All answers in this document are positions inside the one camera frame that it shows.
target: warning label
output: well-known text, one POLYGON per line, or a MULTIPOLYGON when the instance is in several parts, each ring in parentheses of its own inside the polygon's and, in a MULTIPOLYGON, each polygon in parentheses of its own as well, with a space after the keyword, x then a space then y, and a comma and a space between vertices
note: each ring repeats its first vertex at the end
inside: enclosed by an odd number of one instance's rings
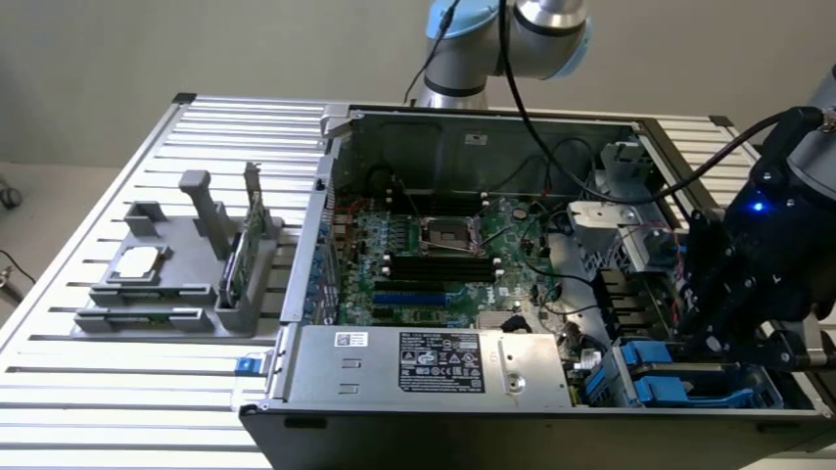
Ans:
POLYGON ((398 385, 404 392, 483 394, 480 335, 402 333, 398 385))

